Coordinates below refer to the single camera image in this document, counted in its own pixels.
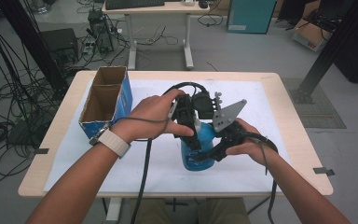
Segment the white smartwatch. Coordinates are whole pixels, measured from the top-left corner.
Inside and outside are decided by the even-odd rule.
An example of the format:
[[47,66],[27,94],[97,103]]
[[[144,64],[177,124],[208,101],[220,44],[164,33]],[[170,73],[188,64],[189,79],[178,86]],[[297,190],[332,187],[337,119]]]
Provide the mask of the white smartwatch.
[[110,126],[106,123],[104,126],[89,140],[91,145],[102,143],[114,151],[120,158],[122,158],[130,145],[128,145],[123,139],[117,136],[115,133],[110,132]]

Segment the keyboard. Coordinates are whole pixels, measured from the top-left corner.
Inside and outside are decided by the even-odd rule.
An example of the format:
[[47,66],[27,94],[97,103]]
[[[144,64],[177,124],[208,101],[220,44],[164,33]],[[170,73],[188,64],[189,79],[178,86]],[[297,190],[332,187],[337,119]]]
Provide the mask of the keyboard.
[[164,0],[106,0],[106,10],[133,8],[133,7],[160,7]]

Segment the watch strap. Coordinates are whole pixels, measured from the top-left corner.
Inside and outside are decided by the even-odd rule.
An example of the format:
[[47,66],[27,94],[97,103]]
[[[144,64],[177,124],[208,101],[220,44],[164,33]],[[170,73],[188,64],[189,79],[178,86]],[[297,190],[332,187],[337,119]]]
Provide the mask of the watch strap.
[[120,158],[126,154],[130,147],[123,139],[115,133],[110,132],[110,130],[103,132],[103,134],[98,138],[98,141],[109,147],[112,151],[118,154]]

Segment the table leg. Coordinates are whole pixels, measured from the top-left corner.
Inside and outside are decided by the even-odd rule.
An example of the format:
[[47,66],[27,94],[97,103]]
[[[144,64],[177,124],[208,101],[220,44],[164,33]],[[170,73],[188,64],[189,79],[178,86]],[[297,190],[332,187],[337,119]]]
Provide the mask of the table leg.
[[122,198],[111,198],[109,203],[109,209],[107,211],[106,215],[106,222],[109,224],[117,224],[119,215],[120,215],[120,209],[121,209],[121,202]]
[[127,30],[128,30],[128,36],[130,40],[130,56],[129,56],[129,70],[135,70],[135,61],[136,61],[136,41],[133,40],[132,37],[132,21],[131,21],[131,15],[125,14],[126,18],[126,24],[127,24]]
[[190,14],[186,14],[186,39],[184,39],[183,42],[185,47],[186,67],[188,70],[191,70],[194,68],[194,64],[190,48]]

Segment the person's left hand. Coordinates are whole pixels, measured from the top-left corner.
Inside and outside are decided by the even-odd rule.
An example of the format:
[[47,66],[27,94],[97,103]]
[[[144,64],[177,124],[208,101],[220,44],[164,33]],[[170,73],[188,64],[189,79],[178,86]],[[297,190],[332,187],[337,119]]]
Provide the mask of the person's left hand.
[[111,127],[111,131],[127,143],[135,139],[155,138],[161,133],[192,136],[194,133],[190,128],[177,124],[170,119],[167,120],[172,101],[181,94],[185,93],[180,90],[171,90],[162,96],[147,97],[128,115],[129,118],[158,120],[159,122],[122,119]]

